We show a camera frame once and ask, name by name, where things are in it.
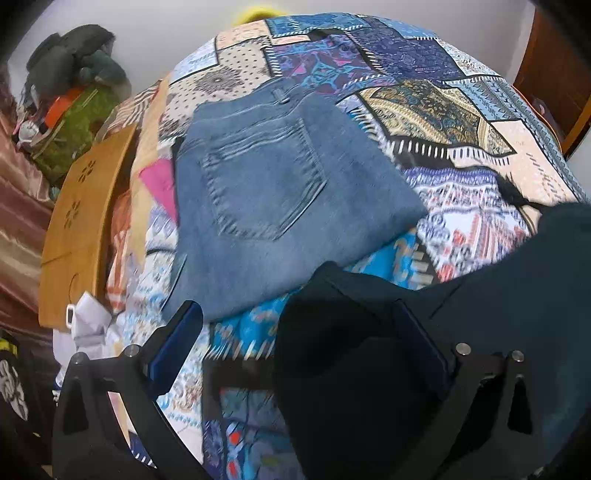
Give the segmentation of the dark teal pants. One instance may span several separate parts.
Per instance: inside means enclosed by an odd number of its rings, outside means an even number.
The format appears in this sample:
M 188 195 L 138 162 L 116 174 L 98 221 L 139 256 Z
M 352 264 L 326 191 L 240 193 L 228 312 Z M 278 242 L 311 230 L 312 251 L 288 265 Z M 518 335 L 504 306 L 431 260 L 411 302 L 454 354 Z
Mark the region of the dark teal pants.
M 280 315 L 274 392 L 308 479 L 586 479 L 590 208 L 418 291 L 322 264 Z

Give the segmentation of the grey white cloth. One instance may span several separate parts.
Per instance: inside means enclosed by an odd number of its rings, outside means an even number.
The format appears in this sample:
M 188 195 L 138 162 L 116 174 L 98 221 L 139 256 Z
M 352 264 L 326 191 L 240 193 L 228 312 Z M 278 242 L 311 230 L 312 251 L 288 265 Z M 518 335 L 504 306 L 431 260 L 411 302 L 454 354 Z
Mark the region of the grey white cloth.
M 66 332 L 53 330 L 53 356 L 60 366 L 52 394 L 57 401 L 66 369 L 75 353 L 83 352 L 91 360 L 119 355 L 123 349 L 122 323 L 117 320 L 124 310 L 124 293 L 108 293 L 104 306 L 89 292 L 84 292 L 75 305 L 76 322 Z

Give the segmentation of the small white device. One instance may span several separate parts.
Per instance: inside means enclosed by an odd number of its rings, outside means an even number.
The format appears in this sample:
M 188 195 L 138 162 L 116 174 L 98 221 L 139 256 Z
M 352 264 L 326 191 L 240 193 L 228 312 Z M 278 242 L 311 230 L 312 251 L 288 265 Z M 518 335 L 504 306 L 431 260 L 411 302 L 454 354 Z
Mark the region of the small white device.
M 72 329 L 76 322 L 76 309 L 74 304 L 66 306 L 65 322 L 68 329 Z

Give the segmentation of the wooden lap desk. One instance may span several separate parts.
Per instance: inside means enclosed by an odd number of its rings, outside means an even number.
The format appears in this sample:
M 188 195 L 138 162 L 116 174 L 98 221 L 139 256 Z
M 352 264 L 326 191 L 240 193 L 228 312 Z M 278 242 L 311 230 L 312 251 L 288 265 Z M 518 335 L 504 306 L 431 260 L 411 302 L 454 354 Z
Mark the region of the wooden lap desk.
M 88 292 L 105 303 L 113 204 L 129 188 L 137 126 L 93 146 L 69 169 L 45 236 L 38 321 L 66 329 L 66 306 Z

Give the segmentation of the beige orange blanket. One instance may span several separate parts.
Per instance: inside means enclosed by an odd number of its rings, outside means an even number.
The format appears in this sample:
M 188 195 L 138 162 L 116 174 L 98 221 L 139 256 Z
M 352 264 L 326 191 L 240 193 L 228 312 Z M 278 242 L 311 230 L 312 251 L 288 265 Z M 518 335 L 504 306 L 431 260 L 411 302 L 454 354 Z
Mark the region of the beige orange blanket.
M 131 145 L 132 163 L 122 169 L 122 192 L 115 196 L 110 220 L 109 271 L 106 280 L 106 302 L 118 314 L 125 309 L 130 261 L 143 267 L 147 256 L 145 238 L 150 210 L 155 198 L 141 179 L 159 159 L 158 127 L 166 106 L 170 77 L 117 106 L 110 117 L 106 137 L 129 125 L 136 127 L 137 142 Z

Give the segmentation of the striped pink curtain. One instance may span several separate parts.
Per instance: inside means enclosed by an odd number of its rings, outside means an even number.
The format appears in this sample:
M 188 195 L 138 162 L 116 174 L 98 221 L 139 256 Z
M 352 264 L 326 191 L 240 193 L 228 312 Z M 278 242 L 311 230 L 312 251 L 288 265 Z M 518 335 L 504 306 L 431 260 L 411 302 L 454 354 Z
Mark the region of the striped pink curtain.
M 16 102 L 1 64 L 1 325 L 51 339 L 38 320 L 41 254 L 53 202 L 40 170 L 16 149 Z

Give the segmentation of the patchwork patterned bedspread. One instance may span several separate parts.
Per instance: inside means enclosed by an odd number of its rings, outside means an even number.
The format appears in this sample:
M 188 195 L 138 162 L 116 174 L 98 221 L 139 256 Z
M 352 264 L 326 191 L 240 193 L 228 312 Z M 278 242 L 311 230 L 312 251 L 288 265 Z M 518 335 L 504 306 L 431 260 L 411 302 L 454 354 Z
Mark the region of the patchwork patterned bedspread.
M 174 160 L 197 106 L 235 100 L 276 79 L 328 96 L 394 163 L 423 199 L 416 226 L 349 264 L 356 273 L 411 290 L 503 258 L 536 230 L 539 216 L 514 207 L 501 174 L 528 198 L 581 200 L 560 141 L 500 74 L 404 22 L 351 13 L 291 15 L 235 26 L 179 62 L 158 127 L 159 159 Z M 128 264 L 125 344 L 142 343 L 168 317 L 177 225 L 152 204 L 143 267 Z M 228 387 L 207 400 L 214 368 L 273 357 L 280 313 L 293 290 L 231 317 L 206 321 L 158 405 L 215 479 L 290 479 L 301 467 L 269 387 Z

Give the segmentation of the magenta garment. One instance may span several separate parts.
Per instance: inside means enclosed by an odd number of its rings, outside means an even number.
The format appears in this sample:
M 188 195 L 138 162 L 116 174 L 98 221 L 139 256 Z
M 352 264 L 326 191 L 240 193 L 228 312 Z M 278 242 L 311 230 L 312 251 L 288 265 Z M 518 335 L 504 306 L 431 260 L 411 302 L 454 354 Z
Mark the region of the magenta garment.
M 172 161 L 166 158 L 157 159 L 139 172 L 139 178 L 169 218 L 178 224 Z

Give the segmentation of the green storage basket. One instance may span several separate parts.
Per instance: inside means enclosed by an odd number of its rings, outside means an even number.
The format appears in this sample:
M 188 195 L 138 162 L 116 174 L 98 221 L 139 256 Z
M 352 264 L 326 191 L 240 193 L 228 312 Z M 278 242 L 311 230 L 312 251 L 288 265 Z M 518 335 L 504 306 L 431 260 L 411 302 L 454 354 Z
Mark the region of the green storage basket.
M 86 88 L 48 129 L 48 135 L 32 148 L 31 159 L 50 185 L 63 182 L 71 165 L 90 149 L 117 104 L 118 98 L 110 88 Z

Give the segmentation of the folded blue jeans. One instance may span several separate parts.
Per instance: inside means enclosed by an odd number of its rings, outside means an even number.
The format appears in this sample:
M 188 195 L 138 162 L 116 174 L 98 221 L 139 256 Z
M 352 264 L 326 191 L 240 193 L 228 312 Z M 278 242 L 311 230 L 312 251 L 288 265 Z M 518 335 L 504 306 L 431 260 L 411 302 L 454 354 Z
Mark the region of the folded blue jeans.
M 346 266 L 426 209 L 378 144 L 328 96 L 290 79 L 197 106 L 174 160 L 177 246 L 162 313 L 231 317 Z

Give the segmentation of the orange box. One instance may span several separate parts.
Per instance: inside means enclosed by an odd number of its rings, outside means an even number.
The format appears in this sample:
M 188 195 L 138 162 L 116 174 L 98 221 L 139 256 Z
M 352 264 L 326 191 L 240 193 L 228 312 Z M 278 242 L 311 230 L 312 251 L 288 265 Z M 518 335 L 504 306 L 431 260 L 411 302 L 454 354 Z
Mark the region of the orange box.
M 58 120 L 72 106 L 75 100 L 84 92 L 83 88 L 73 87 L 65 94 L 58 96 L 50 105 L 44 119 L 49 129 L 53 129 Z

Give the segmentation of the wooden wardrobe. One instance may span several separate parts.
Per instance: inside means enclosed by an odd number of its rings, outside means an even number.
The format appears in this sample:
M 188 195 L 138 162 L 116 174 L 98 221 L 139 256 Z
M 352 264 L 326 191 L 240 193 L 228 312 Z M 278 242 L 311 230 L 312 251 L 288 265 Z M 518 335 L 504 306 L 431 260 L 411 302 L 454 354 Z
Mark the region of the wooden wardrobe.
M 574 153 L 590 128 L 590 68 L 539 10 L 514 85 Z

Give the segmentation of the dark jacket pile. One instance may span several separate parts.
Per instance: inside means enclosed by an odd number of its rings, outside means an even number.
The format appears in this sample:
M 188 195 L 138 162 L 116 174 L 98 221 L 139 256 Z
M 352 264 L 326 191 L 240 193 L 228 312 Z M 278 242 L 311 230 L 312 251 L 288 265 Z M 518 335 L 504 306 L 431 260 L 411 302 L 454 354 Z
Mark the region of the dark jacket pile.
M 119 85 L 126 74 L 111 57 L 114 41 L 115 35 L 98 24 L 80 25 L 64 35 L 52 33 L 27 60 L 29 79 Z

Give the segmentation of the yellow foam footboard pad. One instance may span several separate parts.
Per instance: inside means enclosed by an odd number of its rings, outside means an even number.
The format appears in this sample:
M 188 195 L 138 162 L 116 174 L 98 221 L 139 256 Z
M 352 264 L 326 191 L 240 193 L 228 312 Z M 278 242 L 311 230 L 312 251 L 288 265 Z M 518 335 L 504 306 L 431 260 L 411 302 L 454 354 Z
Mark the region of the yellow foam footboard pad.
M 245 25 L 259 20 L 266 20 L 286 15 L 287 12 L 271 6 L 250 6 L 245 8 L 232 20 L 233 26 Z

